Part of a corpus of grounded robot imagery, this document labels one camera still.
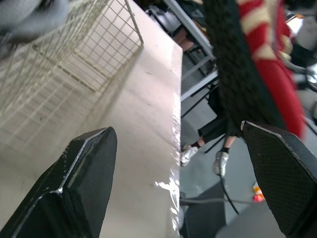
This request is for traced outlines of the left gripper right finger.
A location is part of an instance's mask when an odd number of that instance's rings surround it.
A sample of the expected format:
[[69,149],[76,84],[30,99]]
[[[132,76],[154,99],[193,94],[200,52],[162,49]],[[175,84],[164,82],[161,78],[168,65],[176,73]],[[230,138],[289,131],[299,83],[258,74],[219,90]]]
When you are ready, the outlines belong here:
[[241,124],[258,185],[285,236],[317,234],[317,158],[294,134]]

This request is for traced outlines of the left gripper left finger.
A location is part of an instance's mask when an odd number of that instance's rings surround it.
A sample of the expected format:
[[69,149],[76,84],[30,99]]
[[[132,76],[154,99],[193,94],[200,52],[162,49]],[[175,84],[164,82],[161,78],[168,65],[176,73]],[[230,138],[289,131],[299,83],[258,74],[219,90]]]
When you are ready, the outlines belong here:
[[97,238],[111,194],[117,135],[112,127],[72,139],[2,228],[3,238]]

